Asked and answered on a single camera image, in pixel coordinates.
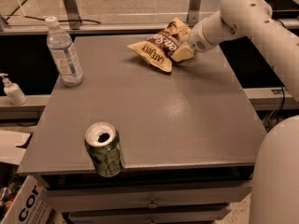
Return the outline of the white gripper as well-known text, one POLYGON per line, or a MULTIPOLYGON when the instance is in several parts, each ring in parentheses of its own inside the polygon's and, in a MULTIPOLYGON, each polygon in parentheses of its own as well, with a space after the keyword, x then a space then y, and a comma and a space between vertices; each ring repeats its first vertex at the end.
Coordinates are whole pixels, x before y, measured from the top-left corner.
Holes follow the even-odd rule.
POLYGON ((196 50, 206 52, 232 37, 233 29, 222 20, 218 11, 191 29, 188 42, 179 46, 171 55, 171 59, 177 63, 188 60, 194 56, 196 50))

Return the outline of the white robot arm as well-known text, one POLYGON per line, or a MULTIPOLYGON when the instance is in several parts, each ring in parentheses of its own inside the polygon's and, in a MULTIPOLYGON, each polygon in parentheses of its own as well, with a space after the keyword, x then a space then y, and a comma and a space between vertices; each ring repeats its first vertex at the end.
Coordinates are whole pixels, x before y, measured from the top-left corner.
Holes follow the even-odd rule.
MULTIPOLYGON (((299 37, 272 19, 264 0, 221 0, 219 10, 185 34, 191 51, 207 52, 245 36, 260 54, 261 70, 244 79, 284 87, 299 99, 299 37)), ((249 224, 299 224, 299 117, 284 119, 261 142, 253 171, 249 224)))

